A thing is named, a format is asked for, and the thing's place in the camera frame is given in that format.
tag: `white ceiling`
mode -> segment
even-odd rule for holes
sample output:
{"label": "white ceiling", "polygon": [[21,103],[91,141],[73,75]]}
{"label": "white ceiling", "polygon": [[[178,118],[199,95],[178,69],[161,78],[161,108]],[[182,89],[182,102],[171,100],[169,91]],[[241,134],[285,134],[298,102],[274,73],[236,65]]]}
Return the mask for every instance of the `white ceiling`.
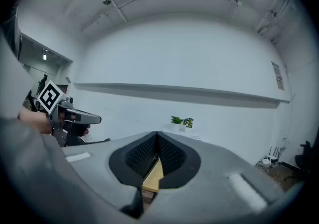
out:
{"label": "white ceiling", "polygon": [[133,20],[163,13],[210,14],[276,43],[298,16],[294,0],[23,0],[61,27],[88,39]]}

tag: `person's arm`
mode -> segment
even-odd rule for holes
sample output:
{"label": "person's arm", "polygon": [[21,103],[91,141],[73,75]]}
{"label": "person's arm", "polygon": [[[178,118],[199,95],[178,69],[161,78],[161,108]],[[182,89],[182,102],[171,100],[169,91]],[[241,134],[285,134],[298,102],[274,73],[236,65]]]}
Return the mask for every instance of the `person's arm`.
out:
{"label": "person's arm", "polygon": [[[19,120],[34,129],[38,130],[41,134],[50,134],[51,125],[48,117],[43,112],[32,112],[25,107],[22,107],[19,113]],[[64,113],[59,114],[59,122],[63,123]],[[89,130],[85,130],[84,135],[88,134]]]}

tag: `potted plant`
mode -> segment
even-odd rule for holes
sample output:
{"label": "potted plant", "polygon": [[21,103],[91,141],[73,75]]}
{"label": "potted plant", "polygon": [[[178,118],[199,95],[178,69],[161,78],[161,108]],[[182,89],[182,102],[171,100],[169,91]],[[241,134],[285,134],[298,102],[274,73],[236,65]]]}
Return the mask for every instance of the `potted plant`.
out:
{"label": "potted plant", "polygon": [[180,132],[182,122],[183,120],[180,117],[171,116],[172,131]]}
{"label": "potted plant", "polygon": [[183,127],[184,132],[188,131],[187,128],[193,127],[193,121],[194,121],[194,119],[192,119],[192,118],[186,118],[183,120],[183,125],[185,126],[185,127]]}

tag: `black office chair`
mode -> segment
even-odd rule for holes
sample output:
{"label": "black office chair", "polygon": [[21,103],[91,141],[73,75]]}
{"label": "black office chair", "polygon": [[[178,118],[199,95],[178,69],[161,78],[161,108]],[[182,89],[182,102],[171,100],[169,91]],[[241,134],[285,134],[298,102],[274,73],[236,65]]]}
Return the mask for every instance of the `black office chair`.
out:
{"label": "black office chair", "polygon": [[300,146],[304,148],[303,153],[295,156],[295,162],[300,171],[295,171],[292,176],[286,177],[284,181],[288,178],[305,180],[311,173],[315,157],[314,151],[308,141],[306,141],[306,144],[301,144]]}

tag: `small green plant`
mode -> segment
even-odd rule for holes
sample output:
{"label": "small green plant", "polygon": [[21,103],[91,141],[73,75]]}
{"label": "small green plant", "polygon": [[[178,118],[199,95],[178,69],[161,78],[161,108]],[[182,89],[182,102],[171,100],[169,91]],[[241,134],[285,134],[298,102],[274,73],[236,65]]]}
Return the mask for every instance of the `small green plant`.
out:
{"label": "small green plant", "polygon": [[186,118],[186,119],[183,120],[183,125],[186,126],[186,127],[192,128],[193,127],[193,121],[194,121],[194,119],[192,119],[192,118]]}
{"label": "small green plant", "polygon": [[180,117],[171,116],[171,123],[181,124],[182,122],[183,122],[183,120]]}

